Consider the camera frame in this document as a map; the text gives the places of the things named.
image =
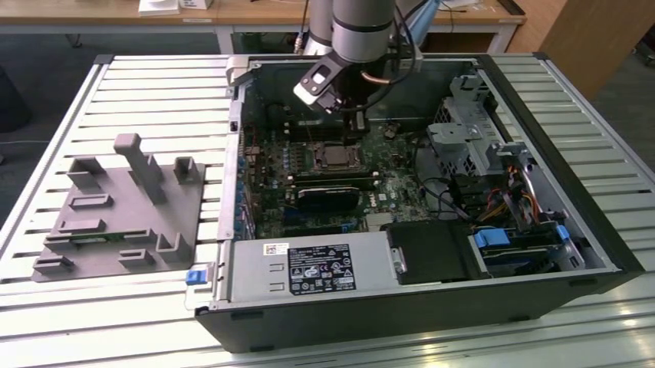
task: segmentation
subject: white box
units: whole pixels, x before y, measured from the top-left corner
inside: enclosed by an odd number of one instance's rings
[[[180,0],[180,6],[186,9],[207,9],[214,0]]]
[[[178,0],[140,0],[139,15],[142,17],[154,15],[180,14]]]

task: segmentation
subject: wooden desk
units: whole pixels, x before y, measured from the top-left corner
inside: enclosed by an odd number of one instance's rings
[[[215,33],[223,54],[234,54],[239,32],[298,32],[304,0],[214,0],[208,10],[139,17],[139,0],[0,0],[0,34]],[[494,35],[489,52],[505,52],[525,16],[510,15],[497,0],[441,12],[433,33]]]
[[[231,35],[239,32],[298,32],[304,4],[304,0],[220,0],[218,37],[222,50],[231,44]],[[466,12],[438,13],[430,32],[493,34],[487,51],[505,52],[517,26],[526,22],[526,16],[511,15],[497,0],[483,0],[481,5],[457,10]]]
[[[139,0],[0,0],[0,25],[184,25],[216,22],[208,10],[139,17]]]

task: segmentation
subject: blue tab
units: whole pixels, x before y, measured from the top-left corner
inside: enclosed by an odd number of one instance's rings
[[[485,228],[474,235],[479,248],[510,245],[509,234],[502,228]]]
[[[473,236],[473,240],[475,240],[475,244],[479,248],[485,248],[487,246],[487,241],[479,232]]]
[[[563,225],[557,226],[557,233],[562,238],[562,242],[566,242],[571,239],[570,231],[566,229]]]
[[[207,284],[207,270],[190,270],[187,272],[187,285]]]

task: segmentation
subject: sticker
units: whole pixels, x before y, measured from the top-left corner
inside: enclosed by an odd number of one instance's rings
[[[286,255],[288,243],[268,243],[264,244],[264,255]]]
[[[212,20],[208,18],[184,18],[183,23],[211,23]]]
[[[307,295],[356,289],[347,244],[308,248],[290,248],[286,245],[291,294]]]

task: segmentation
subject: power supply label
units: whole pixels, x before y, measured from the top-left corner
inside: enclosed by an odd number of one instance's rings
[[[347,244],[290,248],[291,294],[307,295],[355,290],[355,270]]]

